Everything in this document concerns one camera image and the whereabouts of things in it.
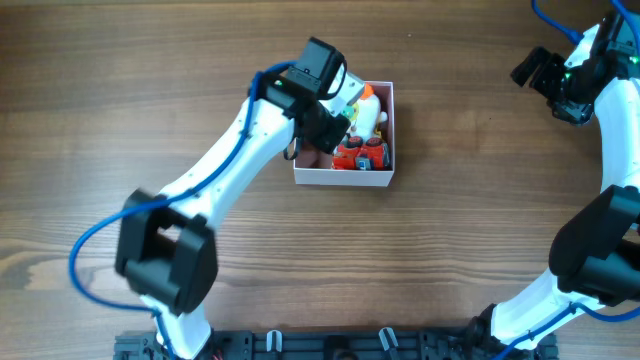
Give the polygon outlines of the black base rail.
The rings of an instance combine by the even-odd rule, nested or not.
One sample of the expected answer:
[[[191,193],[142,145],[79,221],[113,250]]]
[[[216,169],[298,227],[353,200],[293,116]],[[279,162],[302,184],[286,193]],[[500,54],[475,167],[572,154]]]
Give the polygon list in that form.
[[[293,332],[271,330],[214,331],[195,359],[330,360],[330,359],[493,359],[506,348],[496,343],[465,348],[463,328],[426,328],[420,331],[383,328],[377,332]],[[154,332],[125,332],[116,336],[114,360],[170,359]],[[512,350],[503,359],[558,360],[552,333],[534,350]]]

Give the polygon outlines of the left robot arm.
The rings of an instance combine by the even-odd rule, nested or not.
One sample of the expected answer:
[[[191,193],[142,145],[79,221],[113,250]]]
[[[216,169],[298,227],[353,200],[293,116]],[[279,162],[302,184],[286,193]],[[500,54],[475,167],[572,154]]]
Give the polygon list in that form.
[[[342,111],[363,88],[347,77],[344,55],[310,38],[297,60],[257,73],[232,125],[189,171],[157,195],[127,198],[115,270],[152,312],[155,358],[203,354],[217,227],[273,157],[293,160],[304,142],[324,153],[339,145],[349,127]]]

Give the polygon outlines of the red toy fire truck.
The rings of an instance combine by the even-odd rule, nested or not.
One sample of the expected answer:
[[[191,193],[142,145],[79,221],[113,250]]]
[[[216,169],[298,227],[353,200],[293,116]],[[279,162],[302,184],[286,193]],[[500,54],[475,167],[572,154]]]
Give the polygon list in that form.
[[[364,140],[352,136],[341,142],[332,155],[335,170],[386,171],[391,168],[388,144],[379,137]]]

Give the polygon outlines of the white plush chicken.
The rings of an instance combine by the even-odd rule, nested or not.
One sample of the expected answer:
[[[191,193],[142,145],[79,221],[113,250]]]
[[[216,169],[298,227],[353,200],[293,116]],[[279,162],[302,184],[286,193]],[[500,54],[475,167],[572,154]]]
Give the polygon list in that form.
[[[380,125],[388,120],[388,114],[382,110],[374,88],[366,83],[364,93],[355,103],[359,104],[359,114],[355,122],[350,122],[349,136],[360,137],[364,142],[382,138]]]

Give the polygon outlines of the white box pink interior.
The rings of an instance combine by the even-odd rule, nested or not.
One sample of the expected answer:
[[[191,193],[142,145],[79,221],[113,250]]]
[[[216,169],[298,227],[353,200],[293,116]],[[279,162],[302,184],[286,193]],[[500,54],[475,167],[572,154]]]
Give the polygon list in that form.
[[[389,120],[382,127],[384,140],[390,148],[389,170],[336,170],[331,168],[331,156],[305,143],[293,161],[294,179],[298,185],[329,185],[388,187],[396,169],[394,84],[368,81],[380,98]]]

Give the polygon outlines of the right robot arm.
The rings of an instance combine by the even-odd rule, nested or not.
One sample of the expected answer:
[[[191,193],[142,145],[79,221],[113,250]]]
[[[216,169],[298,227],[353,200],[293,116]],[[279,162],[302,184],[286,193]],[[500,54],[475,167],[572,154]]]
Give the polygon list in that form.
[[[639,300],[639,246],[625,238],[639,228],[639,15],[612,5],[582,33],[540,13],[575,49],[562,57],[536,47],[511,73],[518,86],[545,97],[555,118],[574,126],[598,121],[601,190],[558,231],[547,269],[471,320],[461,339],[466,359],[538,358],[543,339],[581,315],[608,323],[639,315],[602,311]]]

